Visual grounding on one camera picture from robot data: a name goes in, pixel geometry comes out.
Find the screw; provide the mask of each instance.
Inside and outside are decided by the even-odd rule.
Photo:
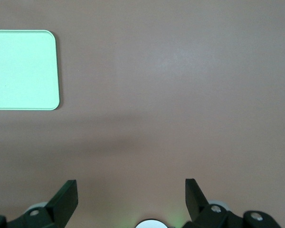
[[[263,217],[259,213],[256,213],[256,212],[252,212],[251,217],[254,218],[255,220],[258,220],[258,221],[263,220]]]
[[[33,210],[33,211],[31,211],[30,212],[30,216],[34,216],[34,215],[37,215],[37,214],[39,214],[39,211],[38,210]]]
[[[214,212],[216,212],[216,213],[222,212],[221,209],[220,209],[220,207],[217,206],[217,205],[213,205],[213,206],[211,207],[211,210],[214,211]]]

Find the green rounded rectangle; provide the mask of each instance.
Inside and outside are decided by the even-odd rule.
[[[54,35],[0,30],[0,110],[54,110],[58,105]]]

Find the table surface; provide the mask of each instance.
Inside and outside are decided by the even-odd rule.
[[[67,227],[180,228],[186,178],[285,228],[285,1],[0,0],[57,40],[61,103],[0,111],[0,214],[78,182]]]

